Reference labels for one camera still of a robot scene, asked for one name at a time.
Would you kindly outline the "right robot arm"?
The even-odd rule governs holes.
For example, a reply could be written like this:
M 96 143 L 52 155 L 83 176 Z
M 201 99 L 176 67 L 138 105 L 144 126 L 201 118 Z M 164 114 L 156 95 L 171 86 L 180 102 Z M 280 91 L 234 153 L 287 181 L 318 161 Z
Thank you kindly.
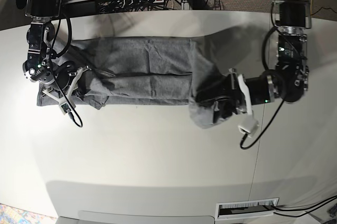
M 58 93 L 70 91 L 77 96 L 84 94 L 83 88 L 75 79 L 78 76 L 76 64 L 73 61 L 66 61 L 61 65 L 54 63 L 54 60 L 68 51 L 72 40 L 71 20 L 62 10 L 62 0 L 27 0 L 26 16 L 32 19 L 26 34 L 27 60 L 23 63 L 26 79 L 39 82 L 47 90 Z M 68 40 L 65 47 L 56 52 L 54 45 L 58 29 L 54 27 L 52 20 L 62 17 L 67 22 Z

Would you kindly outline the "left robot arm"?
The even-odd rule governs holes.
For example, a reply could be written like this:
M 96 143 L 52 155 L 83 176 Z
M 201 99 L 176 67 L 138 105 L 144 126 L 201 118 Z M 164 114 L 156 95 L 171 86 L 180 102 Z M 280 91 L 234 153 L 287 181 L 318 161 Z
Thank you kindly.
M 220 75 L 216 68 L 193 84 L 190 114 L 200 127 L 211 127 L 234 114 L 253 117 L 253 106 L 281 99 L 299 101 L 308 89 L 309 67 L 305 30 L 311 28 L 309 0 L 272 0 L 272 27 L 262 42 L 263 73 L 245 78 L 236 72 Z

